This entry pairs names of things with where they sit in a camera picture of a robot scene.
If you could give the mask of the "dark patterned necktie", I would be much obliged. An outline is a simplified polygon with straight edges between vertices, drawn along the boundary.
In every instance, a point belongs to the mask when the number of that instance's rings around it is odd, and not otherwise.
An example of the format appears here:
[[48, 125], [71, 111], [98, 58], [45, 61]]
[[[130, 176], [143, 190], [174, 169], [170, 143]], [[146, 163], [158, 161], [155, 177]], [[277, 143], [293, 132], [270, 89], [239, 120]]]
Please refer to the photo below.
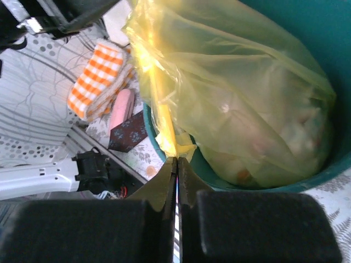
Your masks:
[[112, 128], [109, 150], [127, 153], [147, 137], [143, 111]]

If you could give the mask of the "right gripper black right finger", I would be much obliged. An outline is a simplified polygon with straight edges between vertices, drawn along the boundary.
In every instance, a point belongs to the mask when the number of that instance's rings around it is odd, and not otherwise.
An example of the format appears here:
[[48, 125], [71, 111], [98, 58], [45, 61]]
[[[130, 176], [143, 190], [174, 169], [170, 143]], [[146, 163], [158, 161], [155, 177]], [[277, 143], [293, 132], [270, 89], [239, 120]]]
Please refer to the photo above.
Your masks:
[[178, 159], [181, 262], [341, 262], [327, 216], [301, 193], [214, 191]]

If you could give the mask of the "blue plastic trash bin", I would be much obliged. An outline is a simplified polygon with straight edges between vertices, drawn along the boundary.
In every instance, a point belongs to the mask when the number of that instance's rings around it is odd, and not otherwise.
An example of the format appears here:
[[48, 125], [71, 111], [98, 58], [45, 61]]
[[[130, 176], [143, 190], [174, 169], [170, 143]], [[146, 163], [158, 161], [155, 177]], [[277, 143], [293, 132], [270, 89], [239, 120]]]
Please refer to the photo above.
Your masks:
[[[296, 37], [324, 71], [336, 98], [330, 111], [332, 144], [321, 169], [290, 185], [260, 188], [232, 184], [219, 177], [196, 148], [192, 159], [195, 172], [216, 190], [304, 191], [323, 184], [350, 167], [350, 1], [239, 1], [266, 16]], [[153, 113], [146, 103], [149, 134], [157, 143]]]

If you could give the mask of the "orange checkered towel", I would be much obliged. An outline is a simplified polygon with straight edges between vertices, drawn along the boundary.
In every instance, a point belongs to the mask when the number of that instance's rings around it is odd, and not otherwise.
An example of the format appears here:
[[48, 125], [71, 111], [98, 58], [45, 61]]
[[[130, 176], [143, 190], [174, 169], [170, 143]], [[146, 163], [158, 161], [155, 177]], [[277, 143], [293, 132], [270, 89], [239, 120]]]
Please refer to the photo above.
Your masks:
[[120, 91], [134, 77], [131, 48], [98, 39], [93, 55], [71, 89], [68, 108], [84, 122], [110, 113]]

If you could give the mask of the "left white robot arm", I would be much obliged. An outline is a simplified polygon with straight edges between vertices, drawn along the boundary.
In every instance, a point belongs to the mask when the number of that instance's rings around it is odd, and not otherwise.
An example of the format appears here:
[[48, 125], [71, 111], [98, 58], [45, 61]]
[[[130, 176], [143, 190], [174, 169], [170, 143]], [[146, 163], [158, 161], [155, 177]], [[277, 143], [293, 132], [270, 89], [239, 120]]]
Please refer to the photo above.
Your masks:
[[[77, 34], [108, 12], [116, 1], [1, 1], [1, 52], [17, 51], [30, 33], [51, 34], [55, 39]], [[1, 169], [1, 199], [47, 192], [103, 191], [119, 189], [125, 168], [98, 147], [73, 158], [43, 165]]]

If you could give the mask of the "pink sock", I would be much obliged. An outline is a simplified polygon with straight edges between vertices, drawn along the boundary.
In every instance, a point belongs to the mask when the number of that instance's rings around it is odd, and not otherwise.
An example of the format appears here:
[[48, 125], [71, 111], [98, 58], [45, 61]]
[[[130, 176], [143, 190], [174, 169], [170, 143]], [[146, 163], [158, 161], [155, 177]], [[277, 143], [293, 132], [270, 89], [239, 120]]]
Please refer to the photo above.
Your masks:
[[131, 117], [134, 107], [135, 94], [130, 89], [121, 90], [112, 108], [109, 131], [122, 124]]

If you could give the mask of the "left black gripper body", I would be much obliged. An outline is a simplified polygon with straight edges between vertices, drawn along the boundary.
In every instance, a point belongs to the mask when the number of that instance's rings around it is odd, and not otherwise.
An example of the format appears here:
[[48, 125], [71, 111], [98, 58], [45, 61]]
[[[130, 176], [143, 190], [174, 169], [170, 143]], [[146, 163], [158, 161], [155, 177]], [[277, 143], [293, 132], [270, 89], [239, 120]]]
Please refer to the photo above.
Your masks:
[[52, 39], [75, 35], [108, 12], [110, 1], [1, 1], [1, 49], [16, 44], [27, 33], [47, 33]]

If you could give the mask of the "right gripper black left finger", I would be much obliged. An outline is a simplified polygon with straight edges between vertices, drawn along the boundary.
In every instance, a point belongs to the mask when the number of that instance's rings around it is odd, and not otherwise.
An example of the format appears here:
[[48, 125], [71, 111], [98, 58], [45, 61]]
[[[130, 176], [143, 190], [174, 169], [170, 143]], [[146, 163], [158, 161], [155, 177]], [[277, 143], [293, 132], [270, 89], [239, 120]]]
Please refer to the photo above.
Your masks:
[[16, 208], [1, 262], [172, 262], [177, 159], [126, 199], [48, 200]]

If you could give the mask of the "yellow plastic trash bag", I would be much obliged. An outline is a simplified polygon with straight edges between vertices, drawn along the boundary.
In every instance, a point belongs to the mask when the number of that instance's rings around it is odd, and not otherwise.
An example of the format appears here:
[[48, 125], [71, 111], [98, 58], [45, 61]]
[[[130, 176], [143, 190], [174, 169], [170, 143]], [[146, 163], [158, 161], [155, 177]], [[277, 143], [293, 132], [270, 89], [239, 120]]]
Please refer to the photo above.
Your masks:
[[132, 1], [125, 32], [166, 156], [198, 148], [225, 181], [290, 185], [332, 144], [336, 94], [308, 49], [239, 1]]

